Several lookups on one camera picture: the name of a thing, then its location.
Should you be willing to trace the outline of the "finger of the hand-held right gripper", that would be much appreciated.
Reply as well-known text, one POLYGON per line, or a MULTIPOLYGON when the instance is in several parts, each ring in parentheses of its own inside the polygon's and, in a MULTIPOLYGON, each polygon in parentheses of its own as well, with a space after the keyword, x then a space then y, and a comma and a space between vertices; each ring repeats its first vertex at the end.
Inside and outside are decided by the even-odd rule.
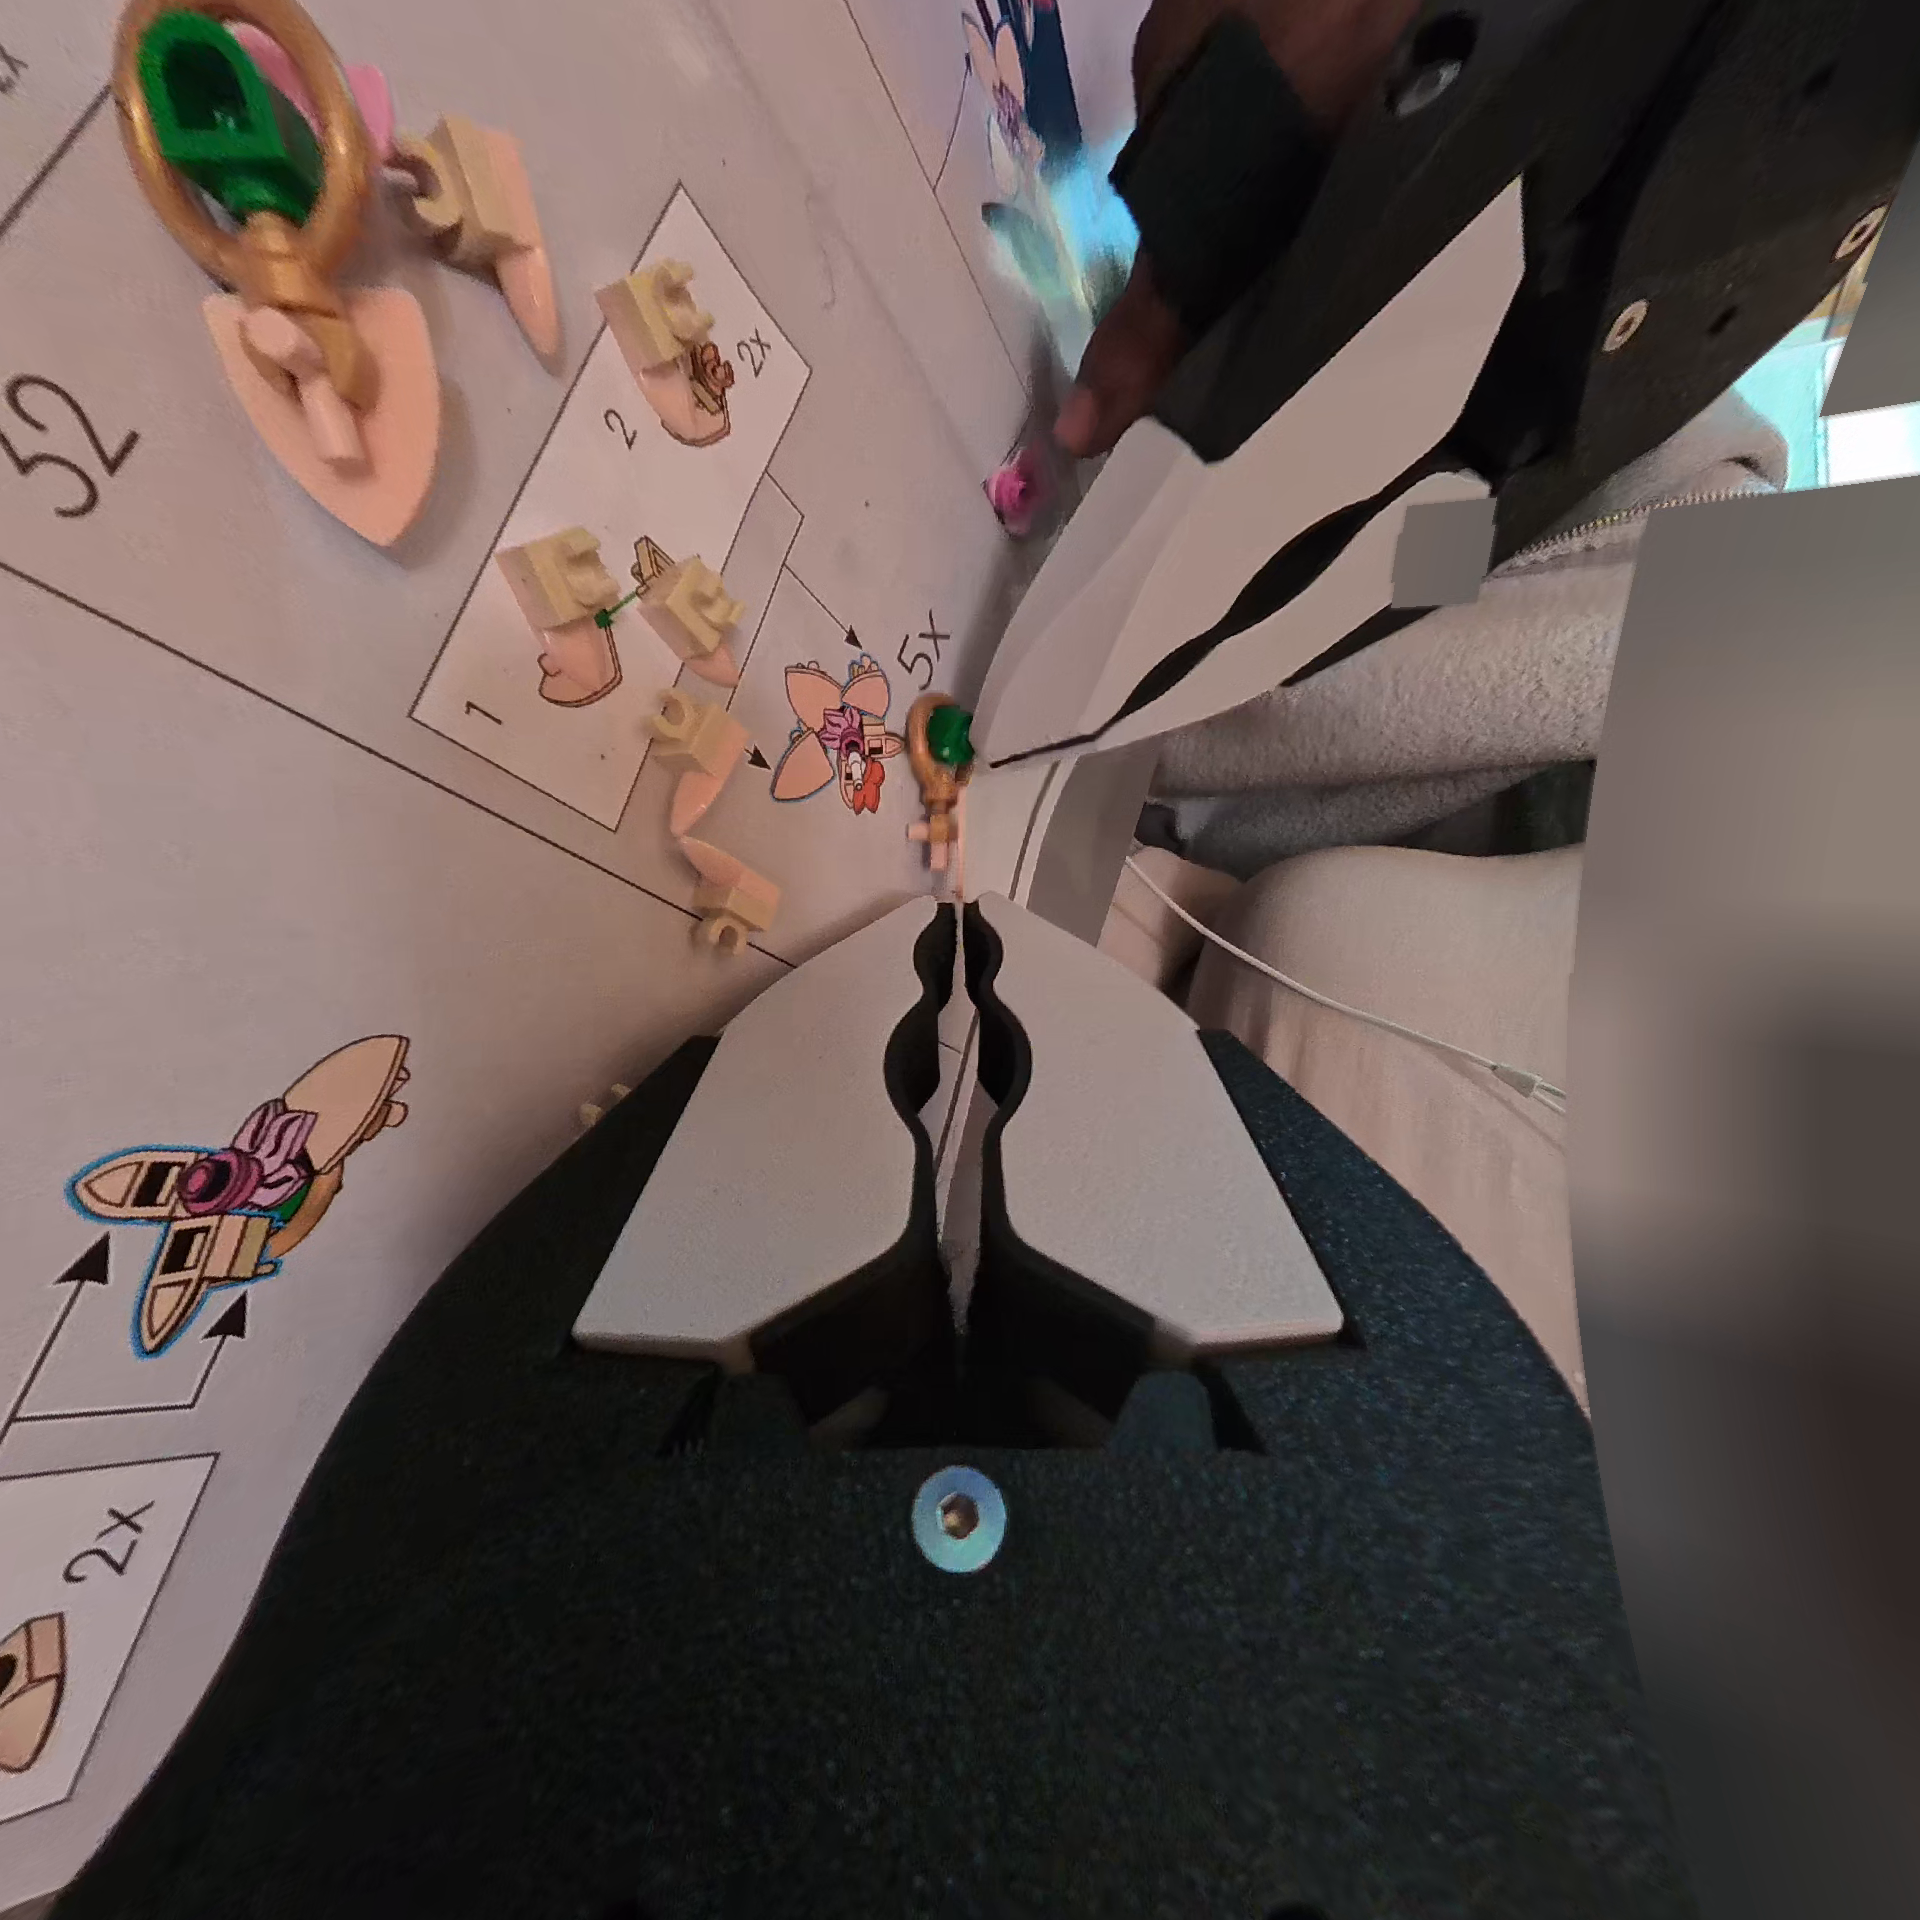
POLYGON ((1233 457, 1202 465, 1164 426, 1131 428, 999 645, 976 700, 978 757, 987 723, 1019 693, 1041 693, 1042 739, 1075 730, 1068 706, 1138 683, 1327 515, 1406 474, 1471 474, 1427 460, 1471 395, 1522 263, 1522 195, 1502 192, 1233 457))
POLYGON ((987 763, 1131 747, 1256 700, 1388 617, 1467 605, 1492 562, 1496 523, 1498 498, 1476 475, 1410 471, 1287 539, 1212 626, 1138 683, 1068 706, 1076 727, 1042 739, 1041 693, 1016 695, 1016 712, 987 723, 987 763))

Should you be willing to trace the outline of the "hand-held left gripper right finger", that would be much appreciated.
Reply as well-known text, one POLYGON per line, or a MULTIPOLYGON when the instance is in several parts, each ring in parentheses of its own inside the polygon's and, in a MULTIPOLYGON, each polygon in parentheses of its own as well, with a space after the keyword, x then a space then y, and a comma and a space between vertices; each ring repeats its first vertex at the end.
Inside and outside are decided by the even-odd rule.
POLYGON ((1343 1307, 1194 1020, 1007 897, 966 911, 980 1240, 967 1331, 1016 1369, 1331 1341, 1343 1307))

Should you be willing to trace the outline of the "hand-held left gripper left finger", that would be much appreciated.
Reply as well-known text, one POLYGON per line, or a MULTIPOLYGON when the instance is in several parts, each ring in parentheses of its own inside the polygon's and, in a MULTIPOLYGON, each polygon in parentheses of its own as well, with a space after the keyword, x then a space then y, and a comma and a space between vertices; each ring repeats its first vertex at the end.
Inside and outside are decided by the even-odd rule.
POLYGON ((580 1347, 886 1379, 939 1337, 924 1112, 956 937, 951 903, 913 899, 726 1026, 575 1321, 580 1347))

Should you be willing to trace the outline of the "person's right hand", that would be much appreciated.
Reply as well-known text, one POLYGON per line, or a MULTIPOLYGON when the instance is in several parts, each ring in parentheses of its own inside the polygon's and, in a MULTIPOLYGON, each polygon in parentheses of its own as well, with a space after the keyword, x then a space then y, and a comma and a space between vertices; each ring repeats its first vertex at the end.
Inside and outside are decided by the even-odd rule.
MULTIPOLYGON (((1300 99, 1310 120, 1338 127, 1368 90, 1401 32, 1399 4, 1362 2, 1158 2, 1136 32, 1131 80, 1144 124, 1175 72, 1223 19, 1243 17, 1300 99)), ((1056 441, 1075 457, 1112 451, 1160 395, 1186 348, 1186 327, 1164 298, 1147 248, 1110 311, 1064 400, 1056 441)))

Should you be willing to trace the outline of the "grey zip hoodie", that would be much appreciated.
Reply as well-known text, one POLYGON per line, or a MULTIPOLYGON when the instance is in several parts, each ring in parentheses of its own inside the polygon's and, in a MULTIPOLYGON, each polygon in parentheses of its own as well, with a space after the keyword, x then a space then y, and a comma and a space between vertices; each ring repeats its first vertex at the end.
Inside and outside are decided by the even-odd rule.
POLYGON ((1480 596, 1162 740, 1136 841, 1235 879, 1388 845, 1599 754, 1657 513, 1782 491, 1784 435, 1735 391, 1622 468, 1480 596))

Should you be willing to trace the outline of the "pink petal with cream clip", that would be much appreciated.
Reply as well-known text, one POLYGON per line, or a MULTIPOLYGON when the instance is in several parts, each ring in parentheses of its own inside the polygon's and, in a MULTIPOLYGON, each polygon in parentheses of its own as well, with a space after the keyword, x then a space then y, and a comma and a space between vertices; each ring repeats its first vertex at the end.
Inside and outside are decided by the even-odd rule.
POLYGON ((607 629, 619 602, 601 543, 583 525, 503 544, 495 553, 495 568, 538 637, 578 626, 607 629))
POLYGON ((735 641, 746 605, 703 559, 660 564, 639 586, 635 610, 686 672, 728 691, 738 683, 735 641))
POLYGON ((647 719, 652 754, 678 776, 667 803, 667 832, 691 837, 747 760, 753 736, 722 704, 708 704, 681 688, 663 688, 647 719))
POLYGON ((491 280, 536 356, 560 361, 560 298, 519 143, 448 112, 395 136, 400 217, 460 272, 491 280))
POLYGON ((692 296, 695 269, 683 259, 660 259, 604 284, 592 300, 634 377, 698 361, 713 337, 713 315, 692 296))
POLYGON ((743 955, 754 936, 766 932, 783 903, 783 889, 716 843, 679 835, 679 850, 692 868, 692 911, 698 932, 707 946, 726 955, 743 955))

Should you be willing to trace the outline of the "toy instruction booklet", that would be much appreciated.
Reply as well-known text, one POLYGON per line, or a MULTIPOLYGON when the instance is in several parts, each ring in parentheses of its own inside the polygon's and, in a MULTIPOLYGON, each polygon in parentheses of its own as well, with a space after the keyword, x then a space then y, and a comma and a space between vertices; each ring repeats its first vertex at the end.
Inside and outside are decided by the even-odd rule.
POLYGON ((1016 552, 980 491, 1038 317, 996 197, 1002 4, 306 4, 406 130, 519 143, 560 298, 380 184, 348 287, 418 301, 435 484, 378 547, 260 443, 111 92, 121 4, 4 4, 4 1635, 64 1621, 4 1767, 4 1914, 72 1881, 228 1650, 298 1491, 428 1283, 642 1072, 913 892, 880 807, 776 800, 812 665, 961 695, 1016 552), (692 265, 700 360, 634 377, 592 300, 692 265), (538 637, 503 544, 592 530, 607 629, 538 637), (703 559, 728 691, 635 610, 703 559), (783 889, 700 940, 663 688, 753 736, 692 837, 783 889))

